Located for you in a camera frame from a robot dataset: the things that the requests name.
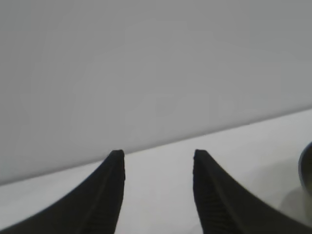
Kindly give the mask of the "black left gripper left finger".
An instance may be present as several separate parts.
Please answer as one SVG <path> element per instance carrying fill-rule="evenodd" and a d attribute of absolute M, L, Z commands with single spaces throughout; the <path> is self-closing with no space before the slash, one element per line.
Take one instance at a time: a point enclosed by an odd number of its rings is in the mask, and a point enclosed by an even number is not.
<path fill-rule="evenodd" d="M 81 184 L 43 211 L 2 234 L 113 234 L 125 185 L 125 154 L 111 151 Z"/>

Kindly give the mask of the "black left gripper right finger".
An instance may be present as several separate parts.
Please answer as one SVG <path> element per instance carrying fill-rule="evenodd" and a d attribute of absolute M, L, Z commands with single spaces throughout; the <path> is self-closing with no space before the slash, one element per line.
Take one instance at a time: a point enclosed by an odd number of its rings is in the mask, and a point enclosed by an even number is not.
<path fill-rule="evenodd" d="M 196 150 L 193 193 L 205 234 L 310 234 L 302 224 L 261 199 L 233 179 L 205 150 Z"/>

